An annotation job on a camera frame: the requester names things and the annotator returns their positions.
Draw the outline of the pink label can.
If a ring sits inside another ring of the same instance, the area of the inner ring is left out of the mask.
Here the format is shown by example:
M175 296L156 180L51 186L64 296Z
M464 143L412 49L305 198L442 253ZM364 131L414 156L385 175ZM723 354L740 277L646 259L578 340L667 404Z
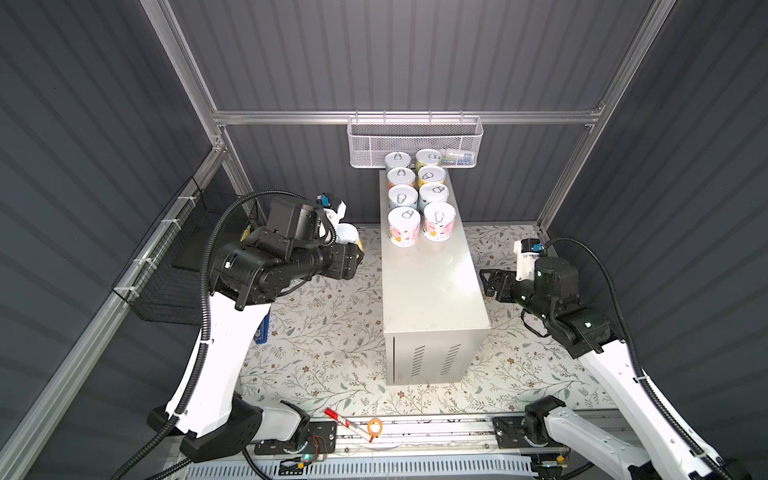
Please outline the pink label can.
M412 207L396 207L387 216L388 236L397 247L408 248L416 244L421 231L421 215Z

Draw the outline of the orange label can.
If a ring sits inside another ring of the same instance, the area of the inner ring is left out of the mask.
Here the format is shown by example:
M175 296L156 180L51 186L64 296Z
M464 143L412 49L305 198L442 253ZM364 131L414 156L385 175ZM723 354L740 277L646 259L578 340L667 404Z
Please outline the orange label can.
M402 185L415 187L417 182L415 172L407 167L395 167L388 170L386 173L386 179L389 188Z

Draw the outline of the teal label can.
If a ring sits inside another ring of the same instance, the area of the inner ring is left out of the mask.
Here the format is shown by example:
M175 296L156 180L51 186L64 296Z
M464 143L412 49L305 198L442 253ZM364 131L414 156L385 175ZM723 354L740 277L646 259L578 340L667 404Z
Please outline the teal label can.
M412 162L411 156L402 151L390 152L384 158L385 168L390 171L395 168L409 168Z

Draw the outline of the dark red label can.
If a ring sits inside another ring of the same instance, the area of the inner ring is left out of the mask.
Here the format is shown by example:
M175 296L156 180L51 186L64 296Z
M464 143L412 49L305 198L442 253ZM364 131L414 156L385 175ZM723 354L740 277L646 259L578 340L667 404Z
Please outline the dark red label can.
M423 219L425 238L433 242L443 242L452 235L456 210L450 203L432 202L425 206Z

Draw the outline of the yellow label can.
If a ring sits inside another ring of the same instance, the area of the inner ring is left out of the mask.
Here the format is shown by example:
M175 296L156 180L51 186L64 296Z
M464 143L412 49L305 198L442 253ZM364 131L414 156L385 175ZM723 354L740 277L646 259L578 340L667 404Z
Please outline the yellow label can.
M440 166L423 166L417 172L418 187L428 183L443 184L446 178L446 171Z

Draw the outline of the green label can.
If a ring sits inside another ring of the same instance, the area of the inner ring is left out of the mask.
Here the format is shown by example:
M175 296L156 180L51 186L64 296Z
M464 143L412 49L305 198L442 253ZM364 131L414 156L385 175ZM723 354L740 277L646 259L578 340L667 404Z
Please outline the green label can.
M442 154L435 149L421 149L416 152L416 170L426 166L440 166L442 164Z

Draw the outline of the silver top can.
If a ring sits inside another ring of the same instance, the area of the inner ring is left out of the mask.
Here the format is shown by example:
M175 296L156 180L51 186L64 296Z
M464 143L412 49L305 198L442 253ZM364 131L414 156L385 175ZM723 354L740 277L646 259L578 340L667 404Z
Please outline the silver top can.
M445 184L439 182L425 183L419 188L418 209L423 211L430 203L447 202L449 195L449 188Z

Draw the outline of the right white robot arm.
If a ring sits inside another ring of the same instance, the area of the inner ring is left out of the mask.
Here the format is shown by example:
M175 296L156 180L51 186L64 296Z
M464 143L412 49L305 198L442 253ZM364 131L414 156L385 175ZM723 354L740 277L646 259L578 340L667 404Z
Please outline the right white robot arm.
M560 443L614 479L750 478L741 462L721 456L658 391L634 360L628 336L582 304L572 265L557 257L521 256L519 262L522 272L480 271L485 295L541 320L548 336L598 381L641 443L617 439L548 395L525 408L521 429L529 444Z

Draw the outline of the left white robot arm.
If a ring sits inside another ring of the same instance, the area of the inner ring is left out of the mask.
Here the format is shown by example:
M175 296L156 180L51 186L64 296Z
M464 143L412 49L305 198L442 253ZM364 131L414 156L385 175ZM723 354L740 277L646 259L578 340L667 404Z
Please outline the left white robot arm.
M309 202L273 192L265 225L240 240L221 241L230 218L259 196L236 200L211 232L200 266L197 343L171 400L148 419L159 438L181 437L180 451L192 463L236 455L253 441L302 447L309 415L284 400L248 403L236 391L240 370L277 299L316 276L350 280L364 257L342 221L345 203L330 193Z

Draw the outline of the beige metal cabinet counter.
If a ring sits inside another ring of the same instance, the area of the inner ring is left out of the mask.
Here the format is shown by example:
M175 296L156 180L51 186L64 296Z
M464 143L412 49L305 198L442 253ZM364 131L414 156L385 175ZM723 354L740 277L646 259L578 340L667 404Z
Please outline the beige metal cabinet counter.
M379 186L387 384L458 382L490 333L462 219L442 242L420 237L397 246L384 172Z

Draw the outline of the blue stapler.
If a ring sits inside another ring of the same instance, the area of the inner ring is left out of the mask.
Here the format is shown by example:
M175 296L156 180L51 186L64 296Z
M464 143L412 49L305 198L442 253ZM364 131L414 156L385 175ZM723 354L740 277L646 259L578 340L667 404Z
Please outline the blue stapler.
M270 320L270 314L267 313L262 319L260 325L258 326L253 336L253 341L255 344L262 345L267 343L268 337L269 337L269 320Z

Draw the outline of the floral table mat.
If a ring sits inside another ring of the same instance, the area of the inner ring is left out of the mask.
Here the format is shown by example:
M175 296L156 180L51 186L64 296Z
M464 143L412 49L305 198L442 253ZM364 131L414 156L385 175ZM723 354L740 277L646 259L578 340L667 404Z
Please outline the floral table mat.
M520 411L556 396L573 409L611 408L598 382L555 341L529 331L517 306L487 300L491 330L456 383L389 385L383 334L381 240L360 230L365 257L350 281L316 278L271 309L269 334L240 371L250 403L285 399L312 414L348 416Z

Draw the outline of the tube in white basket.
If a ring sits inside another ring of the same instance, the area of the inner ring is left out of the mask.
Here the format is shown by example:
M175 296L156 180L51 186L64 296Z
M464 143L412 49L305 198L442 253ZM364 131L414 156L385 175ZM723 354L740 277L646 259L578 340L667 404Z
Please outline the tube in white basket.
M472 168L476 164L476 154L472 150L441 149L441 164L452 167Z

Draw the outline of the red white marker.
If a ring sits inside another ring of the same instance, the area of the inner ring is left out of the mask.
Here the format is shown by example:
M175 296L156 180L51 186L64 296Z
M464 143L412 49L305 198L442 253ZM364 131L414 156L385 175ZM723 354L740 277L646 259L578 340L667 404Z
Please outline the red white marker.
M372 442L372 436L370 432L366 428L363 428L358 423L355 423L354 421L348 419L347 417L340 415L339 413L337 413L335 410L331 408L326 408L324 413L326 416L333 419L339 425L343 426L344 428L350 430L355 435L360 437L364 442L367 442L367 443Z

